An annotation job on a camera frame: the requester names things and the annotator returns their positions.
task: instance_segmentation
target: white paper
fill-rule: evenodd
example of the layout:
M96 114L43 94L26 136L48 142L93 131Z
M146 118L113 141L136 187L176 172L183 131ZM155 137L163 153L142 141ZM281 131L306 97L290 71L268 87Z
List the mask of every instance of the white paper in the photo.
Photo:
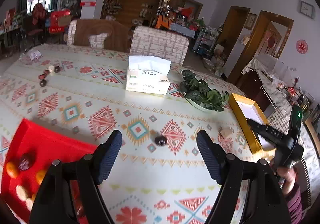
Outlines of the white paper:
M165 76L168 75L171 66L170 60L154 56L129 56L130 70L156 71Z
M246 118L250 118L260 124L264 124L262 118L259 116L258 111L254 105L249 105L239 101L237 101L237 103ZM274 148L274 146L271 143L269 143L266 139L264 139L261 135L258 134L258 138L260 140L263 150L268 151Z

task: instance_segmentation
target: tissue box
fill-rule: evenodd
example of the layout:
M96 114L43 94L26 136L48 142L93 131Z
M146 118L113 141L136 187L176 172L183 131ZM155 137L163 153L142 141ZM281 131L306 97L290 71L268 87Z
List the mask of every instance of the tissue box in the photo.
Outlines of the tissue box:
M148 70L127 70L126 90L166 95L169 86L168 78L161 73Z

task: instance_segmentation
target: human hand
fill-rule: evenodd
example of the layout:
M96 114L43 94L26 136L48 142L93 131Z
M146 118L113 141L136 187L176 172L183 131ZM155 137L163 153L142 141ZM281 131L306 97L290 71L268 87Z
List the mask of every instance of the human hand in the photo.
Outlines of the human hand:
M270 161L270 167L273 166L273 159ZM293 168L279 166L277 168L277 174L284 178L286 181L282 186L282 193L284 196L287 196L293 189L293 186L296 182L296 172Z

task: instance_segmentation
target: dark round fruit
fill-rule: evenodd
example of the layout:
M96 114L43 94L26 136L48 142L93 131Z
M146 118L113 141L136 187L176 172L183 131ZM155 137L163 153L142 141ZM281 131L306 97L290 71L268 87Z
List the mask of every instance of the dark round fruit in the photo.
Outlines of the dark round fruit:
M42 79L45 79L46 77L47 77L47 75L41 74L41 75L39 75L38 79L42 80Z
M60 69L60 67L59 67L59 66L55 66L55 67L54 67L54 72L55 72L55 73L59 73L59 72L60 72L60 70L61 70L61 69Z
M20 158L18 168L20 171L28 170L33 165L33 162L33 157L30 154L25 153Z
M156 145L162 147L162 146L165 146L168 143L168 140L164 136L159 136L159 137L155 138L155 143L156 143Z
M47 81L45 79L43 79L42 81L40 81L40 86L44 87L47 85Z

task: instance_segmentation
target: blue gripper pad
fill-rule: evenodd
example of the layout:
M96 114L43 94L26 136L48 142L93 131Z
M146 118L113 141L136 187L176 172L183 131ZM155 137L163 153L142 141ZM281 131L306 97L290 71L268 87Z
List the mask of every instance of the blue gripper pad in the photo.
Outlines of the blue gripper pad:
M211 178L222 185L224 181L222 167L226 154L225 151L219 144L212 142L205 130L198 132L196 141Z
M119 130L113 130L108 140L98 146L95 156L95 182L97 185L106 180L116 160L122 145L122 134Z

